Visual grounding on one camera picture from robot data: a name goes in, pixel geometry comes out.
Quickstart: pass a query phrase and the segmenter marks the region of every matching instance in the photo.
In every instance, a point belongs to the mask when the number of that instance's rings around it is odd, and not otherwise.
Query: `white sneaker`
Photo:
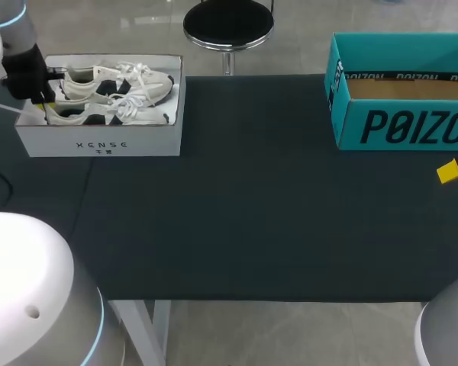
[[[151,70],[142,63],[99,64],[84,69],[68,68],[61,84],[67,99],[91,98],[93,95],[143,95],[156,105],[171,92],[171,75]]]
[[[47,123],[61,126],[130,125],[169,123],[167,114],[156,107],[144,107],[144,102],[133,95],[113,95],[108,104],[90,101],[61,101],[52,108],[44,105]]]

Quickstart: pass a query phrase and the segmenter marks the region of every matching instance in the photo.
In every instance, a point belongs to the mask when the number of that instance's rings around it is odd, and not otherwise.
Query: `stool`
[[[197,46],[222,52],[224,75],[234,75],[235,52],[256,47],[273,32],[271,10],[253,0],[207,0],[185,16],[183,30]]]

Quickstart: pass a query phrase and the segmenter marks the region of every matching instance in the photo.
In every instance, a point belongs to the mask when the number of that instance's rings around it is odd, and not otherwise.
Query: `teal shoe box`
[[[458,34],[334,34],[324,83],[339,149],[458,151]]]

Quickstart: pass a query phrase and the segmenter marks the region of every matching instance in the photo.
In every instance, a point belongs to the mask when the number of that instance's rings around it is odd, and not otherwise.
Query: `shoelace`
[[[122,118],[136,117],[137,110],[144,105],[143,101],[134,95],[112,94],[111,97],[120,97],[110,100],[109,110],[116,112]]]
[[[142,63],[126,63],[121,62],[118,63],[116,69],[121,70],[121,75],[118,77],[120,79],[130,79],[130,80],[137,80],[140,84],[140,87],[143,89],[144,95],[148,101],[151,101],[150,93],[147,90],[146,85],[144,84],[143,75],[152,73],[151,69],[142,64]]]

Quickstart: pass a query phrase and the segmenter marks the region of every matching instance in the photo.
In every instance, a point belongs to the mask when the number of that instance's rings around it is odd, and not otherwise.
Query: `white shoe box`
[[[163,103],[156,106],[168,114],[169,124],[53,126],[47,124],[44,111],[26,101],[24,113],[18,117],[15,128],[29,156],[179,156],[185,105],[182,57],[90,54],[46,58],[46,64],[52,67],[90,67],[101,61],[143,63],[153,70],[170,74],[175,79],[173,90]]]

